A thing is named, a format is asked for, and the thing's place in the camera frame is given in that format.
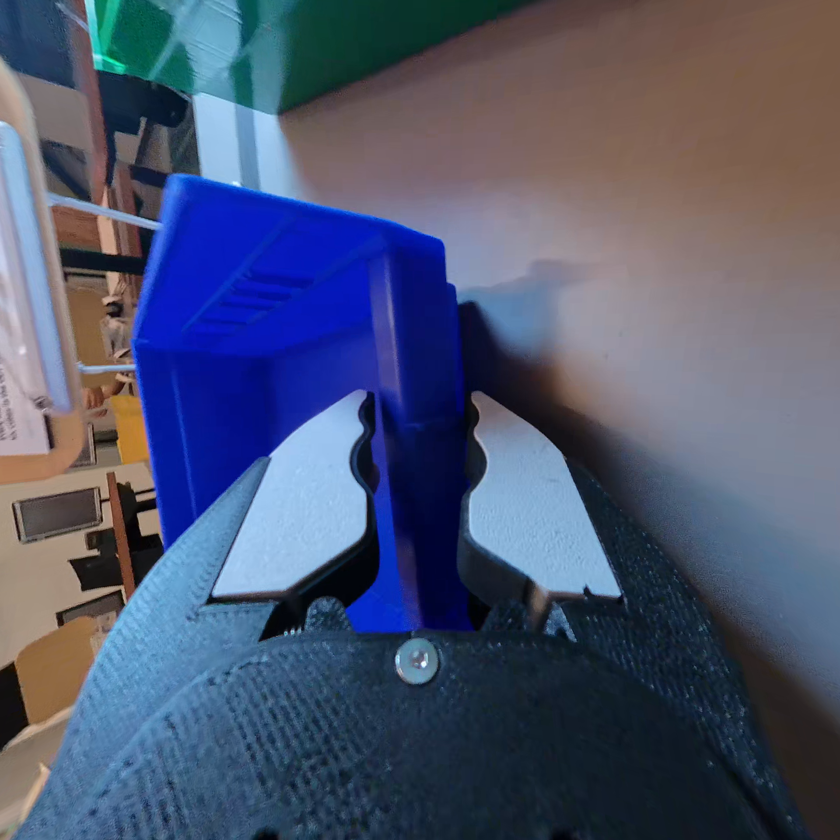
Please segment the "blue plastic bin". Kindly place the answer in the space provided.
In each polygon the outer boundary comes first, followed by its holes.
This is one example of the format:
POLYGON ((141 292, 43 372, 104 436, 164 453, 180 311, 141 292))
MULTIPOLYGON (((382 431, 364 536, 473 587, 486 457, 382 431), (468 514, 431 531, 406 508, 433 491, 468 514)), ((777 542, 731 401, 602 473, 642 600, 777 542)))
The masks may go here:
POLYGON ((364 632, 466 631, 466 491, 455 288, 437 238, 174 175, 133 328, 164 545, 340 398, 374 394, 381 561, 364 632))

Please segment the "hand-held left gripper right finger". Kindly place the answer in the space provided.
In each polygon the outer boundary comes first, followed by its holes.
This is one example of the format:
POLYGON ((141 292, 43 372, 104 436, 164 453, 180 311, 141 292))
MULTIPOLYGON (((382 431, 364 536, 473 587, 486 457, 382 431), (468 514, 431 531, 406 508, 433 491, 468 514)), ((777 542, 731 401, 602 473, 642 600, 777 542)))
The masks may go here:
POLYGON ((457 570, 485 604, 623 597, 571 469, 535 426, 472 392, 457 570))

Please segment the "green plastic bin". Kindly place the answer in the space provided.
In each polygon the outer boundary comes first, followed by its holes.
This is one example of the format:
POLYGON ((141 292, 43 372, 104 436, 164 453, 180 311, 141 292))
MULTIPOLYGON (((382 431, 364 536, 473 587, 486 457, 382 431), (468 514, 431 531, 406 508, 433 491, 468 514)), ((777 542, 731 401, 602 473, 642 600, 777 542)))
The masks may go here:
POLYGON ((529 1, 87 1, 99 70, 280 114, 529 1))

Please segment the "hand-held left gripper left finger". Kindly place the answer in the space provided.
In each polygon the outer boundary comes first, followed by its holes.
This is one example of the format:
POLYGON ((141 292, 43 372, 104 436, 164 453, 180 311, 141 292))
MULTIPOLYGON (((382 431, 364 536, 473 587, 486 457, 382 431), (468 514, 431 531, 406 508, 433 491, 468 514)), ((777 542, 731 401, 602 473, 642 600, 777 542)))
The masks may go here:
POLYGON ((356 390, 271 453, 212 590, 219 602, 349 605, 379 571, 371 440, 375 399, 356 390))

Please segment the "wooden clipboard with paper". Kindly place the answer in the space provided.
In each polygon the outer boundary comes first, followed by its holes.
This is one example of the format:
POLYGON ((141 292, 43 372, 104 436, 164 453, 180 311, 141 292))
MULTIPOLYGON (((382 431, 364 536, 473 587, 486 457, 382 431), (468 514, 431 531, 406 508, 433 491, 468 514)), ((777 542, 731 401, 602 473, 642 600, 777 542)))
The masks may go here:
POLYGON ((81 375, 35 115, 1 62, 2 367, 48 418, 43 453, 2 454, 2 484, 46 480, 79 456, 86 436, 81 375))

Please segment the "open cardboard carton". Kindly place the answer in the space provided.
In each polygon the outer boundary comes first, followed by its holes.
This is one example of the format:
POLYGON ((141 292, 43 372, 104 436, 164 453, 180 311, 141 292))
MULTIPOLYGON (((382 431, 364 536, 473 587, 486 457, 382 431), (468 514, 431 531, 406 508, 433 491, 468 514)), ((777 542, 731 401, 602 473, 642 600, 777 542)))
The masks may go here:
POLYGON ((14 666, 30 725, 71 707, 95 658, 91 640, 97 621, 73 619, 24 647, 14 666))

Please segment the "grey framed panel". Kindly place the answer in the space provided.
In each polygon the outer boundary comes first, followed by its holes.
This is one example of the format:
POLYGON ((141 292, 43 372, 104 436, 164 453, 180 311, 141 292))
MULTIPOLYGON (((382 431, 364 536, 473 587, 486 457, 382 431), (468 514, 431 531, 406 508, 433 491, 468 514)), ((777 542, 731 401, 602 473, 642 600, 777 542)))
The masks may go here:
POLYGON ((17 539, 36 543, 102 524, 98 487, 16 500, 12 504, 17 539))

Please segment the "yellow container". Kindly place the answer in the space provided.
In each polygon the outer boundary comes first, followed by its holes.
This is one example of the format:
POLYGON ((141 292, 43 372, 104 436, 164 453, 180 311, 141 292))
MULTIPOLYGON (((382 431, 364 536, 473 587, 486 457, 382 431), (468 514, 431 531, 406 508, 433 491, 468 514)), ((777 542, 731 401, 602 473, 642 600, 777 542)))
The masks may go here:
POLYGON ((117 432, 117 447, 123 464, 151 462, 141 400, 136 395, 119 394, 110 399, 117 432))

